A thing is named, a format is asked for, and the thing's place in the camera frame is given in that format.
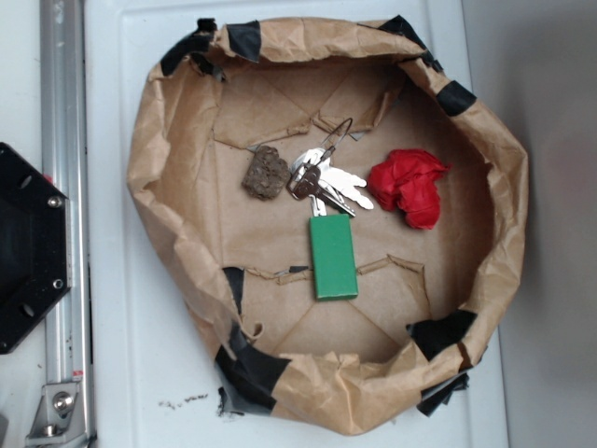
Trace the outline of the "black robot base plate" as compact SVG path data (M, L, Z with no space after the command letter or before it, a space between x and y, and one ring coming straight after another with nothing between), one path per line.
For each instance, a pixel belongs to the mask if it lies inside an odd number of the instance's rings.
M11 353L70 289L68 198L1 145L1 353Z

